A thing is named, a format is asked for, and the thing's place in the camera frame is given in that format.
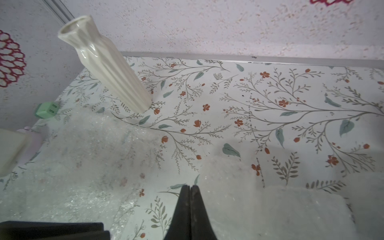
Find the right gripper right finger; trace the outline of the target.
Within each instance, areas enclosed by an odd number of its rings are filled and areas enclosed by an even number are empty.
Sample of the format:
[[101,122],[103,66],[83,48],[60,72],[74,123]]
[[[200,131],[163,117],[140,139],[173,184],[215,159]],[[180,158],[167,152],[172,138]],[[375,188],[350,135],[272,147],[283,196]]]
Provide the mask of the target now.
[[192,186],[190,197],[191,209],[191,239],[217,240],[206,211],[201,191],[198,186]]

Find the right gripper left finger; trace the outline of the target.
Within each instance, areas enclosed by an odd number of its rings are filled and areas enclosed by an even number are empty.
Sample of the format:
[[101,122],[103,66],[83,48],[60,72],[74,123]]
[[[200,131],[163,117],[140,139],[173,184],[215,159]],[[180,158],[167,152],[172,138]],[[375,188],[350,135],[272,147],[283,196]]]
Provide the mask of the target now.
[[191,239],[191,187],[184,185],[176,204],[172,222],[164,240]]

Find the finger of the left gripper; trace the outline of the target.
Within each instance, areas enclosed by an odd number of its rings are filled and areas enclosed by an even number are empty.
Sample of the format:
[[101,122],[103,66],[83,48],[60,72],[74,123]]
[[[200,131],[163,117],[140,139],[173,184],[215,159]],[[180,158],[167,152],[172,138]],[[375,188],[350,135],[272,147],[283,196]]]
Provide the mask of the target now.
[[2,240],[109,240],[103,223],[1,222]]

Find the cream ribbed ceramic vase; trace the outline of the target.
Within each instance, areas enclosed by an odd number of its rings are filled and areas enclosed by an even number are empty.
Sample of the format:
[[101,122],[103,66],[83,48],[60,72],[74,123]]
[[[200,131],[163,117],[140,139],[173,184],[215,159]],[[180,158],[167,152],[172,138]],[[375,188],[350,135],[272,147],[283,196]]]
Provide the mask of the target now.
[[64,25],[58,38],[75,48],[81,63],[132,112],[142,114],[152,96],[114,43],[103,36],[92,16],[81,16]]

